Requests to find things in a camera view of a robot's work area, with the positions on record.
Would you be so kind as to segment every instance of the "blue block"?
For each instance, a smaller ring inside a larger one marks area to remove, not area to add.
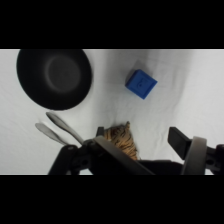
[[[126,87],[144,100],[157,83],[142,70],[137,70],[127,82]]]

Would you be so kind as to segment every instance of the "blue cube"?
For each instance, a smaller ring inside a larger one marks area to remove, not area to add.
[[[144,100],[157,83],[142,70],[137,70],[127,82],[126,87]]]

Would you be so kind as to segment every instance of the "white backdrop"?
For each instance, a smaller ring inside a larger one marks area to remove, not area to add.
[[[32,102],[16,74],[18,49],[0,49],[0,174],[47,174],[61,146],[35,128],[55,127],[46,109]],[[106,128],[131,122],[142,159],[181,162],[167,143],[169,127],[208,145],[224,143],[224,50],[85,50],[94,72],[90,94],[78,107],[56,114],[84,139]],[[126,77],[142,69],[158,81],[146,100],[125,88]]]

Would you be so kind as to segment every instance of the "silver spoon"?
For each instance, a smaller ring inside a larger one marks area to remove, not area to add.
[[[70,135],[72,135],[81,145],[84,144],[84,140],[74,131],[72,128],[70,128],[64,121],[62,121],[59,117],[52,113],[46,113],[48,118],[59,128],[62,130],[68,132]]]
[[[35,126],[40,132],[42,132],[49,138],[53,139],[54,141],[59,142],[62,145],[69,145],[68,143],[63,141],[55,132],[53,132],[50,128],[48,128],[46,125],[39,123],[39,124],[36,124]]]

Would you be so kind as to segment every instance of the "frying pan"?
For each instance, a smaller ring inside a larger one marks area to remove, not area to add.
[[[26,94],[50,110],[77,106],[92,84],[91,66],[81,49],[22,49],[17,73]]]

